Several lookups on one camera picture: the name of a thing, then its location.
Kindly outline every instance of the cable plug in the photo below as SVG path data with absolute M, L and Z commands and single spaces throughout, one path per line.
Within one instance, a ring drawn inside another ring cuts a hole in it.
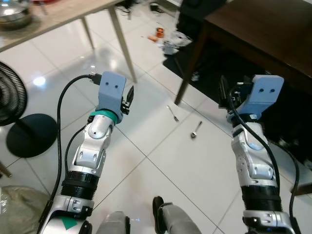
M 99 85 L 101 83 L 102 75 L 92 72 L 90 74 L 90 79 L 94 84 Z

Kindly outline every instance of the white tile floor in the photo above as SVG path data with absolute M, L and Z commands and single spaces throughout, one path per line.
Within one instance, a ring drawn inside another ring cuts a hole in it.
M 96 208 L 89 220 L 94 233 L 112 211 L 123 210 L 132 233 L 153 234 L 152 199 L 156 195 L 183 208 L 204 234 L 242 234 L 243 202 L 231 150 L 231 127 L 225 111 L 189 86 L 179 106 L 173 101 L 181 79 L 162 65 L 165 59 L 146 37 L 155 27 L 171 29 L 174 19 L 154 15 L 137 5 L 128 20 L 118 13 L 139 78 L 129 116 L 115 128 L 112 143 L 95 196 Z M 46 113 L 56 117 L 56 105 L 65 84 L 91 71 L 115 71 L 125 75 L 127 92 L 130 72 L 121 53 L 107 11 L 87 17 L 96 49 L 93 51 L 79 20 L 0 53 L 0 60 L 22 77 L 29 102 L 24 115 Z M 97 105 L 98 87 L 80 81 L 71 87 L 62 107 L 62 151 L 72 134 L 83 126 Z M 179 119 L 175 122 L 166 105 Z M 203 121 L 196 140 L 189 137 Z M 10 126 L 0 128 L 0 160 L 12 172 L 0 185 L 26 185 L 45 193 L 53 189 L 57 174 L 56 143 L 40 156 L 19 159 L 5 146 Z M 81 141 L 73 142 L 69 160 Z M 293 165 L 287 154 L 272 146 L 280 165 L 281 196 L 288 210 Z M 312 181 L 302 169 L 301 182 Z M 312 195 L 295 199 L 294 213 L 303 234 L 312 230 Z

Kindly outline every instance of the black floor mat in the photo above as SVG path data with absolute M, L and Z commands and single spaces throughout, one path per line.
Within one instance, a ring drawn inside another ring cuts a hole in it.
M 193 49 L 194 42 L 176 54 L 168 56 L 163 65 L 183 78 L 182 73 L 188 67 Z M 207 42 L 198 64 L 196 70 L 200 71 L 199 81 L 191 81 L 190 84 L 215 102 L 219 102 L 218 85 L 221 75 L 226 77 L 229 87 L 231 87 L 237 82 L 243 81 L 245 75 L 260 75 L 265 72 L 264 69 L 239 55 L 231 51 L 222 50 L 220 45 L 213 41 Z

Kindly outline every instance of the dark wooden table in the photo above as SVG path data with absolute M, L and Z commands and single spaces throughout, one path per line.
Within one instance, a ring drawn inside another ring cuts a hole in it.
M 175 104 L 189 84 L 207 38 L 312 95 L 312 5 L 303 0 L 234 0 L 204 20 Z M 305 192 L 312 192 L 312 184 Z

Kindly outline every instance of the plastic bag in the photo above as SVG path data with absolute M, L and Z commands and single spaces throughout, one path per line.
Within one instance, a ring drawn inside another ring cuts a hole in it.
M 0 233 L 36 234 L 48 198 L 28 187 L 0 187 Z

